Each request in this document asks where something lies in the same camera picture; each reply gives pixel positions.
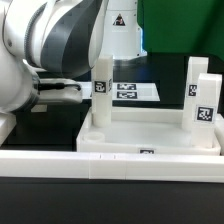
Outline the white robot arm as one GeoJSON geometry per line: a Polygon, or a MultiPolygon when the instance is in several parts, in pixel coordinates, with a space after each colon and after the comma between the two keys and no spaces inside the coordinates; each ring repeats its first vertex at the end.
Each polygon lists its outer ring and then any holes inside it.
{"type": "Polygon", "coordinates": [[[80,102],[65,80],[95,67],[113,31],[140,38],[138,0],[0,0],[0,112],[80,102]]]}

